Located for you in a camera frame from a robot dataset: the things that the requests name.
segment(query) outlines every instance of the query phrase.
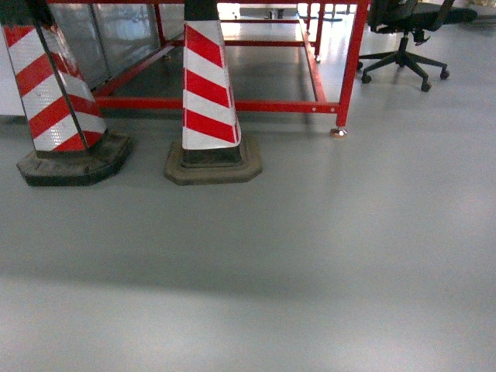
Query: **red metal frame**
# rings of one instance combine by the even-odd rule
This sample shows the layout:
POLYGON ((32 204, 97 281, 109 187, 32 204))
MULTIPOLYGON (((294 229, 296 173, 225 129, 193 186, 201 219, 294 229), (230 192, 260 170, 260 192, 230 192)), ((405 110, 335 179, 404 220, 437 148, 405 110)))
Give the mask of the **red metal frame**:
MULTIPOLYGON (((149 55, 142 62, 128 71, 113 78, 110 82, 94 91, 97 103, 104 108, 114 109, 182 109, 182 98, 144 98, 144 97, 116 97, 111 96, 113 91, 123 86, 133 79, 139 72, 149 67, 153 62, 161 58, 173 47, 182 45, 181 40, 167 41, 162 30, 162 21, 159 12, 159 4, 182 4, 184 0, 48 0, 49 3, 58 4, 151 4, 154 5, 157 16, 157 27, 160 37, 161 48, 149 55)), ((270 4, 274 0, 234 0, 238 4, 270 4)), ((308 40, 307 32, 310 23, 310 11, 308 9, 308 18, 304 20, 283 19, 283 20, 229 20, 223 22, 241 22, 241 23, 299 23, 301 27, 302 41, 251 41, 251 40, 227 40, 226 46, 245 46, 245 47, 304 47, 308 62, 308 69, 312 79, 312 87, 315 95, 313 102, 303 101, 261 101, 261 100, 236 100, 236 110, 249 112, 304 112, 304 113, 326 113, 337 114, 336 125, 343 127, 346 125, 346 118, 350 107, 351 92, 353 81, 358 64, 358 55, 363 35, 363 29, 367 19, 367 6, 369 0, 320 0, 307 2, 319 3, 319 18, 317 20, 317 33, 315 42, 308 40), (343 75, 341 95, 339 102, 328 102, 320 78, 319 69, 315 62, 315 57, 320 53, 320 44, 322 42, 322 27, 325 15, 326 4, 356 4, 356 13, 353 21, 353 29, 346 58, 346 66, 343 75)), ((298 4, 295 0, 277 0, 277 3, 298 4)))

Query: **table leg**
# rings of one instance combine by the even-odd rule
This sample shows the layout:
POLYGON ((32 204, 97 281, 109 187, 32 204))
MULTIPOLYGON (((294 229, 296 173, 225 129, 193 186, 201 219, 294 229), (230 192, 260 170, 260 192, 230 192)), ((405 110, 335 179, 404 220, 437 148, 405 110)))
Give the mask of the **table leg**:
POLYGON ((356 68, 358 65, 363 30, 365 29, 365 22, 367 21, 367 5, 367 0, 359 0, 356 7, 350 46, 348 47, 348 57, 346 58, 346 67, 344 70, 343 85, 341 87, 341 96, 339 97, 339 111, 336 119, 337 128, 331 130, 331 136, 333 137, 342 138, 347 134, 345 129, 346 119, 350 107, 353 82, 355 80, 355 75, 357 74, 356 68))

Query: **traffic cone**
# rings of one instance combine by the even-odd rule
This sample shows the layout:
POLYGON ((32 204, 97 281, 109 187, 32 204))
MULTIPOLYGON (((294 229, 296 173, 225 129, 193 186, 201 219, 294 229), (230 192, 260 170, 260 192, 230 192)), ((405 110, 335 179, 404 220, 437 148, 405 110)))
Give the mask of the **traffic cone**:
POLYGON ((165 177, 177 184, 246 182, 262 171, 251 136, 241 136, 215 0, 184 3, 182 142, 172 144, 165 177))
POLYGON ((130 138, 107 130, 57 24, 3 30, 35 148, 17 164, 26 182, 87 185, 116 174, 130 138))

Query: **gray floor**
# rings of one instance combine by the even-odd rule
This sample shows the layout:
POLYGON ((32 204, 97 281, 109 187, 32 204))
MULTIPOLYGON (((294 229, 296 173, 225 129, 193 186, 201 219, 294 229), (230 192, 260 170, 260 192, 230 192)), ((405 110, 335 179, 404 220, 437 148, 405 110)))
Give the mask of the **gray floor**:
MULTIPOLYGON (((325 25, 329 97, 344 18, 325 25)), ((429 93, 408 70, 357 75, 345 140, 332 116, 241 112, 264 161, 247 184, 170 183, 181 114, 107 112, 136 141, 116 177, 29 188, 28 129, 3 118, 0 371, 494 372, 495 40, 433 34, 416 50, 451 77, 427 67, 429 93)), ((362 53, 397 45, 366 32, 362 53)), ((305 72, 276 76, 301 58, 284 53, 229 48, 235 95, 304 94, 305 72)))

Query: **office chair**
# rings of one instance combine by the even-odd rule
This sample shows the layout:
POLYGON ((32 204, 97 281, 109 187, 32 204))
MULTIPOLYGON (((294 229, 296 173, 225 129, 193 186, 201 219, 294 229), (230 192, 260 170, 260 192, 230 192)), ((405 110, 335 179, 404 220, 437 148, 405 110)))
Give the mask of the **office chair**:
MULTIPOLYGON (((441 67, 441 79, 446 80, 450 75, 447 64, 409 53, 406 46, 409 33, 412 33, 415 45, 420 45, 430 39, 425 38, 425 30, 436 31, 444 24, 471 22, 477 18, 477 12, 474 10, 454 8, 453 3, 454 0, 444 0, 441 5, 418 0, 372 0, 367 18, 370 30, 374 33, 403 33, 403 38, 396 51, 360 56, 361 60, 379 60, 363 70, 362 82, 370 83, 370 71, 392 63, 400 67, 406 66, 419 75, 422 78, 422 91, 429 91, 431 83, 419 64, 441 67)), ((359 62, 358 70, 362 67, 363 63, 359 62)))

